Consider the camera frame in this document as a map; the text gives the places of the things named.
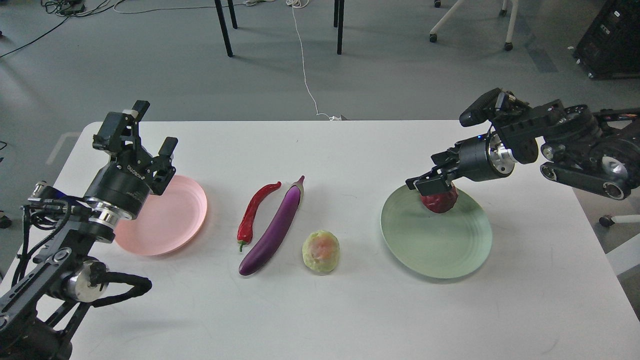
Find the red chili pepper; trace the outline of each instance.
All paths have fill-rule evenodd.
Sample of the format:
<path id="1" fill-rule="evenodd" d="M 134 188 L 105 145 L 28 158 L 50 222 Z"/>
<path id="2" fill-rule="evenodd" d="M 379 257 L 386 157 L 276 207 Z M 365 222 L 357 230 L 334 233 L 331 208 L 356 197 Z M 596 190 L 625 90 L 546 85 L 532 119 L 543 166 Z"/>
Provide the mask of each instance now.
<path id="1" fill-rule="evenodd" d="M 242 247 L 251 243 L 251 239 L 253 238 L 253 219 L 255 218 L 255 213 L 258 211 L 258 205 L 260 205 L 267 195 L 279 189 L 280 185 L 282 185 L 280 181 L 275 184 L 267 184 L 258 190 L 251 198 L 242 217 L 242 222 L 240 222 L 240 226 L 238 227 L 237 239 L 241 252 Z"/>

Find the fake fruit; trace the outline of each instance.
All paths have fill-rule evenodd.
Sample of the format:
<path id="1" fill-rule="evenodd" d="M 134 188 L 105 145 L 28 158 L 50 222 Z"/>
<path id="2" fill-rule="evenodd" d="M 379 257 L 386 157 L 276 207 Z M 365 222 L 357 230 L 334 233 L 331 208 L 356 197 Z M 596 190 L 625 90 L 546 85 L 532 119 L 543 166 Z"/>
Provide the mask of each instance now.
<path id="1" fill-rule="evenodd" d="M 442 214 L 451 210 L 451 208 L 456 204 L 456 200 L 458 200 L 458 191 L 456 190 L 456 186 L 451 184 L 451 190 L 448 192 L 420 196 L 420 200 L 427 209 L 434 213 Z"/>
<path id="2" fill-rule="evenodd" d="M 302 245 L 302 260 L 316 272 L 331 272 L 340 259 L 340 243 L 330 232 L 320 230 L 309 235 Z"/>
<path id="3" fill-rule="evenodd" d="M 298 210 L 300 201 L 302 201 L 304 191 L 302 181 L 304 179 L 304 176 L 300 177 L 300 180 L 293 183 L 289 190 L 287 190 L 269 227 L 267 227 L 260 240 L 258 240 L 240 263 L 240 267 L 238 268 L 240 275 L 251 275 L 260 270 L 260 268 L 271 259 L 273 254 L 276 253 L 287 231 L 289 231 L 289 227 L 293 222 L 293 216 Z"/>

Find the pink plate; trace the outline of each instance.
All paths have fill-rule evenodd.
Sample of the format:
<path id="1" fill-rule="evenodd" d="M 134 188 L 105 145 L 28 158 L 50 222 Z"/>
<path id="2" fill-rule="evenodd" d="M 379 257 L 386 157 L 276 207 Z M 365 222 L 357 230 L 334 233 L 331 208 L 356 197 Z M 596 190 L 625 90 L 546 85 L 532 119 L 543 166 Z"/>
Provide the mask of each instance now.
<path id="1" fill-rule="evenodd" d="M 192 239 L 207 213 L 207 196 L 193 179 L 176 175 L 161 196 L 149 195 L 136 220 L 119 221 L 115 241 L 137 255 L 171 252 Z"/>

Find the black cable on floor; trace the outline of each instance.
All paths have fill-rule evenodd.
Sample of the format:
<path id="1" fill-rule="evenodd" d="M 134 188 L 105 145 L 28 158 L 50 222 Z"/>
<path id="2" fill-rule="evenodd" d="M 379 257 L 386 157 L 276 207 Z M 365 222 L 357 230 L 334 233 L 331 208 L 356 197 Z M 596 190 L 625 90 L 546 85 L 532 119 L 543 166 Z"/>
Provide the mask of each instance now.
<path id="1" fill-rule="evenodd" d="M 9 51 L 9 52 L 8 52 L 8 53 L 6 53 L 6 54 L 2 54 L 2 55 L 0 55 L 0 58 L 3 58 L 3 57 L 5 57 L 5 56 L 7 56 L 7 55 L 9 55 L 9 54 L 11 54 L 11 53 L 15 53 L 16 51 L 21 50 L 21 49 L 24 49 L 25 47 L 27 47 L 27 46 L 29 46 L 29 45 L 33 44 L 34 42 L 36 42 L 36 41 L 40 40 L 41 38 L 43 38 L 44 36 L 46 36 L 46 35 L 47 35 L 47 34 L 49 34 L 50 32 L 52 32 L 52 31 L 54 31 L 55 29 L 59 28 L 59 27 L 60 27 L 62 24 L 64 24 L 64 23 L 65 23 L 65 21 L 67 21 L 67 20 L 69 20 L 69 18 L 68 18 L 68 17 L 66 17 L 64 20 L 62 20 L 62 22 L 61 22 L 61 23 L 59 23 L 58 25 L 56 25 L 53 29 L 51 29 L 51 30 L 47 31 L 46 33 L 44 33 L 44 34 L 40 35 L 40 36 L 39 36 L 38 38 L 36 38 L 34 41 L 32 41 L 32 42 L 30 42 L 30 43 L 28 43 L 28 44 L 24 44 L 24 45 L 20 46 L 19 48 L 15 49 L 15 50 L 11 50 L 11 51 Z"/>

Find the power cord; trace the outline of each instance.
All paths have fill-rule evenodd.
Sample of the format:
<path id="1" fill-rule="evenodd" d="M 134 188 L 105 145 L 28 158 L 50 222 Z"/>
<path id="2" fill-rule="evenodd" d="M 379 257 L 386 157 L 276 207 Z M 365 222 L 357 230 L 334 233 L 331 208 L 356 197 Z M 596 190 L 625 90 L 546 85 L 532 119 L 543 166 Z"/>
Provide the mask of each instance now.
<path id="1" fill-rule="evenodd" d="M 307 0 L 307 2 L 303 4 L 301 0 L 287 0 L 286 4 L 294 9 L 302 9 L 306 5 L 309 5 L 309 1 L 311 0 Z"/>
<path id="2" fill-rule="evenodd" d="M 342 120 L 342 115 L 339 117 L 336 116 L 329 116 L 325 113 L 321 113 L 318 111 L 318 103 L 316 101 L 316 98 L 311 94 L 311 90 L 309 89 L 309 85 L 307 83 L 307 70 L 305 68 L 305 48 L 302 45 L 302 37 L 300 36 L 300 31 L 298 31 L 298 21 L 296 20 L 296 9 L 302 9 L 304 8 L 306 5 L 309 4 L 310 0 L 307 0 L 306 4 L 302 4 L 299 0 L 287 0 L 287 5 L 291 6 L 291 13 L 293 14 L 293 23 L 296 26 L 296 33 L 298 34 L 298 40 L 300 41 L 300 53 L 302 55 L 302 74 L 305 78 L 305 87 L 307 88 L 307 92 L 309 93 L 309 96 L 311 96 L 311 99 L 314 101 L 314 105 L 316 107 L 316 116 L 318 115 L 324 115 L 326 116 L 330 121 L 333 120 Z"/>
<path id="3" fill-rule="evenodd" d="M 42 1 L 40 0 L 40 6 L 45 8 L 47 13 L 53 13 L 60 17 L 87 17 L 91 15 L 96 15 L 101 12 L 105 12 L 113 7 L 113 5 L 109 5 L 111 0 L 103 0 L 100 5 L 96 6 L 91 10 L 85 10 L 81 12 L 71 13 L 71 10 L 76 5 L 68 0 L 48 0 Z"/>
<path id="4" fill-rule="evenodd" d="M 59 28 L 59 27 L 60 27 L 62 24 L 64 24 L 64 23 L 65 23 L 65 21 L 67 21 L 67 20 L 69 20 L 69 18 L 68 18 L 68 17 L 66 17 L 64 20 L 62 20 L 62 22 L 61 22 L 61 23 L 59 23 L 58 25 L 56 25 L 55 27 L 53 27 L 53 29 L 51 29 L 51 30 L 47 31 L 46 33 L 44 33 L 44 34 L 40 35 L 40 36 L 39 36 L 38 38 L 36 38 L 34 41 L 29 42 L 29 43 L 27 43 L 27 44 L 24 44 L 24 45 L 20 46 L 20 47 L 19 47 L 19 48 L 17 48 L 17 49 L 14 49 L 14 50 L 9 51 L 8 53 L 5 53 L 5 54 L 0 55 L 0 58 L 4 58 L 5 56 L 7 56 L 7 55 L 9 55 L 9 54 L 11 54 L 11 53 L 15 53 L 16 51 L 21 50 L 21 49 L 24 49 L 25 47 L 27 47 L 27 46 L 29 46 L 29 45 L 33 44 L 34 42 L 36 42 L 36 41 L 40 40 L 41 38 L 43 38 L 44 36 L 46 36 L 46 35 L 47 35 L 47 34 L 49 34 L 50 32 L 52 32 L 52 31 L 54 31 L 55 29 Z"/>
<path id="5" fill-rule="evenodd" d="M 184 7 L 178 7 L 178 8 L 155 8 L 155 9 L 149 9 L 149 10 L 141 10 L 138 12 L 121 12 L 120 10 L 117 9 L 118 5 L 124 3 L 126 0 L 118 0 L 117 3 L 115 3 L 115 5 L 113 5 L 113 11 L 115 11 L 116 13 L 128 13 L 128 14 L 132 14 L 132 13 L 150 13 L 150 12 L 156 12 L 159 10 L 187 10 L 187 9 L 206 9 L 206 8 L 215 8 L 215 5 L 207 5 L 207 6 L 184 6 Z M 253 6 L 256 5 L 257 3 L 271 3 L 275 0 L 245 0 L 245 2 L 243 3 L 246 6 Z M 229 5 L 223 5 L 223 8 L 228 8 Z"/>
<path id="6" fill-rule="evenodd" d="M 243 4 L 246 6 L 258 5 L 259 3 L 272 3 L 276 0 L 244 0 Z"/>

